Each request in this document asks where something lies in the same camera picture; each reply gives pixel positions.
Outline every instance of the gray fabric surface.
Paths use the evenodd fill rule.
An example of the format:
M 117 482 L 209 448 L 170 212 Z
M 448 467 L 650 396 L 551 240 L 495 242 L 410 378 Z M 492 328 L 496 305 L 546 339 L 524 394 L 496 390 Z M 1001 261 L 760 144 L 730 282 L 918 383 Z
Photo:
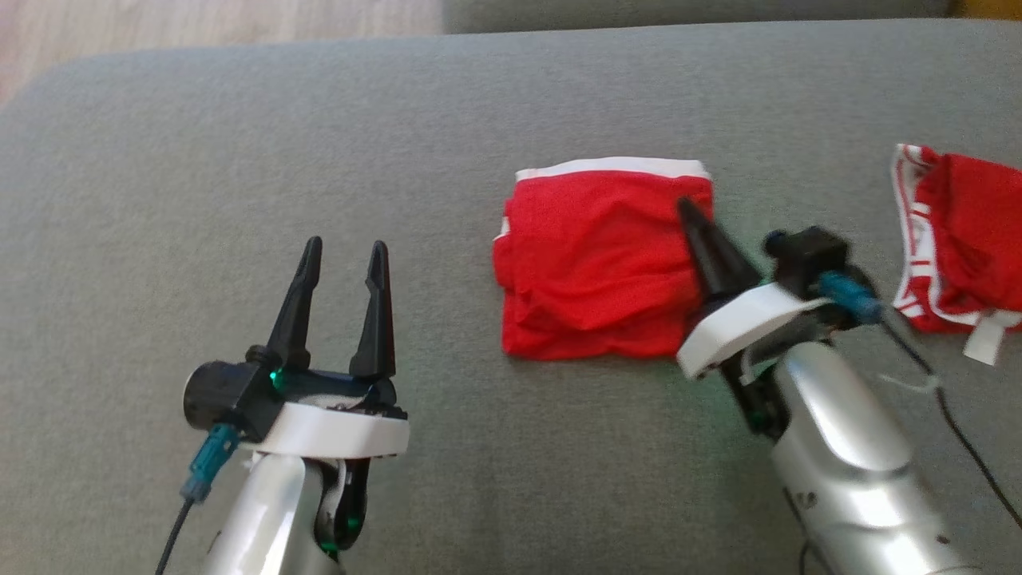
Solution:
M 1022 165 L 1022 26 L 791 22 L 113 55 L 0 114 L 0 560 L 148 572 L 202 435 L 199 364 L 264 341 L 305 239 L 325 242 L 314 363 L 355 350 L 373 239 L 389 242 L 409 452 L 374 465 L 358 573 L 790 573 L 800 536 L 765 440 L 717 381 L 670 363 L 500 351 L 491 239 L 513 172 L 612 154 L 699 158 L 746 245 L 822 224 L 890 295 L 898 141 Z M 1001 365 L 925 338 L 963 427 L 1022 504 L 1022 339 Z M 914 370 L 840 340 L 904 423 L 989 573 L 1019 533 Z M 186 524 L 197 569 L 243 480 Z
M 948 0 L 444 0 L 451 34 L 943 16 Z

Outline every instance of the robotic arm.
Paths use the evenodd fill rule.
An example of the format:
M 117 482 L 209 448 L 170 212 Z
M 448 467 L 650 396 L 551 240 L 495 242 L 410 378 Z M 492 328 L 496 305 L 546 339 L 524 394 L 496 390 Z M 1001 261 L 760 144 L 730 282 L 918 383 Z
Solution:
M 210 436 L 192 462 L 182 513 L 156 569 L 162 573 L 188 510 L 210 492 L 234 450 L 250 474 L 206 557 L 208 575 L 337 575 L 366 518 L 369 464 L 408 448 L 398 404 L 387 249 L 373 245 L 369 306 L 349 374 L 310 370 L 306 350 L 323 242 L 306 245 L 266 346 L 245 362 L 199 367 L 185 387 L 191 427 Z
M 680 210 L 706 305 L 678 361 L 689 378 L 719 371 L 750 431 L 774 442 L 807 548 L 834 575 L 979 573 L 956 548 L 900 427 L 829 341 L 883 322 L 848 244 L 819 227 L 776 232 L 765 242 L 774 278 L 760 285 L 695 204 Z

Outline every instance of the red fabric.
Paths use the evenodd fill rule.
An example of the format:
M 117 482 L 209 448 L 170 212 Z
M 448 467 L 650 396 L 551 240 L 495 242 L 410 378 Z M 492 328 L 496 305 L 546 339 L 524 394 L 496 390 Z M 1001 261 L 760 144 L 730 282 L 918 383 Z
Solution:
M 1022 310 L 1022 172 L 901 145 L 893 175 L 907 247 L 894 304 L 912 325 L 971 332 L 970 315 Z
M 712 185 L 696 176 L 588 171 L 518 182 L 505 204 L 510 232 L 494 241 L 504 351 L 672 356 L 699 304 L 683 195 L 710 212 Z
M 930 204 L 937 265 L 946 298 L 971 297 L 985 307 L 1022 310 L 1022 172 L 947 153 L 920 182 Z

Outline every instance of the wooden floor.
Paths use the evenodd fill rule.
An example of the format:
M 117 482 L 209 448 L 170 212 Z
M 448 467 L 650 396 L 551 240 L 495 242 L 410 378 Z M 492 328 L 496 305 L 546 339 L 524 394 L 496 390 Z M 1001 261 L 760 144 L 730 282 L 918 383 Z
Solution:
M 442 33 L 440 0 L 0 0 L 0 104 L 80 56 Z

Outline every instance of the gray couch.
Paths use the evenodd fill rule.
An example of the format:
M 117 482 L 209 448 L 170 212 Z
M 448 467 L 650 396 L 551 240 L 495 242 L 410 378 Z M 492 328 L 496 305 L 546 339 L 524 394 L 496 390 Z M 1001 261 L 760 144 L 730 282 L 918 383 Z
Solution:
M 719 381 L 669 362 L 530 364 L 500 350 L 490 262 L 513 172 L 588 156 L 702 159 L 718 220 L 848 236 L 893 292 L 895 142 L 1022 164 L 1022 26 L 781 22 L 111 55 L 0 113 L 0 562 L 145 573 L 202 435 L 199 364 L 266 337 L 305 239 L 325 241 L 316 364 L 343 370 L 373 239 L 389 242 L 408 454 L 374 466 L 352 573 L 792 573 L 801 537 L 764 441 Z M 1022 340 L 996 369 L 924 345 L 962 426 L 1022 504 Z M 992 574 L 1020 534 L 915 371 L 839 340 Z M 189 519 L 197 569 L 244 477 Z

